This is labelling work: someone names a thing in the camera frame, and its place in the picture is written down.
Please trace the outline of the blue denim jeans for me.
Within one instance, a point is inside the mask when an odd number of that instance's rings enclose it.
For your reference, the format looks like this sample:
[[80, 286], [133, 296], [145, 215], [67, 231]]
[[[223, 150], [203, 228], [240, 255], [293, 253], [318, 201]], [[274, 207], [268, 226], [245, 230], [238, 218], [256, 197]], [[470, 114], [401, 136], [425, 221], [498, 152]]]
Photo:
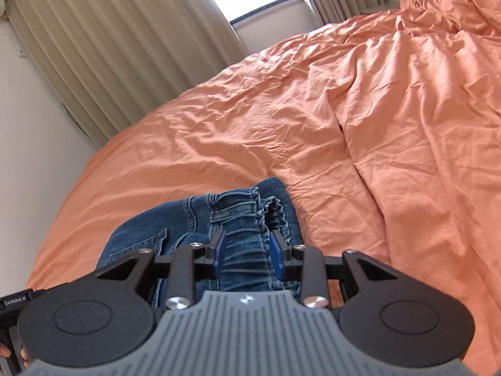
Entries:
[[253, 188], [193, 196], [144, 211], [111, 234], [97, 266], [105, 267], [138, 249], [171, 255], [193, 242], [209, 243], [218, 230], [226, 234], [222, 273], [217, 280], [196, 282], [196, 297], [206, 291], [290, 290], [299, 294], [297, 282], [277, 279], [269, 252], [273, 231], [280, 232], [290, 245], [303, 242], [295, 208], [276, 177]]

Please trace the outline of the orange bed sheet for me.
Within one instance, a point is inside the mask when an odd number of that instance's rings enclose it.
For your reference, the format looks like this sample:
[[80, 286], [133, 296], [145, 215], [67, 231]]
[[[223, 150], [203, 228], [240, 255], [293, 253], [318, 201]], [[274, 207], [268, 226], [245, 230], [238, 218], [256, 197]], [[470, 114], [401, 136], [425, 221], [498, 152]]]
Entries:
[[290, 232], [358, 249], [468, 306], [500, 367], [500, 0], [401, 0], [291, 37], [185, 92], [89, 161], [28, 286], [130, 246], [169, 251], [210, 194], [278, 178]]

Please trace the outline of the beige curtain left panel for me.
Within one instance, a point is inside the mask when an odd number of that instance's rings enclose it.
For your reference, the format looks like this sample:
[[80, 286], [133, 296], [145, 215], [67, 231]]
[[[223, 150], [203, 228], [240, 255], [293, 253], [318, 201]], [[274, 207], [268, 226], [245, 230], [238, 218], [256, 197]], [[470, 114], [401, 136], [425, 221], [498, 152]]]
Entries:
[[214, 0], [5, 0], [5, 13], [99, 146], [247, 55]]

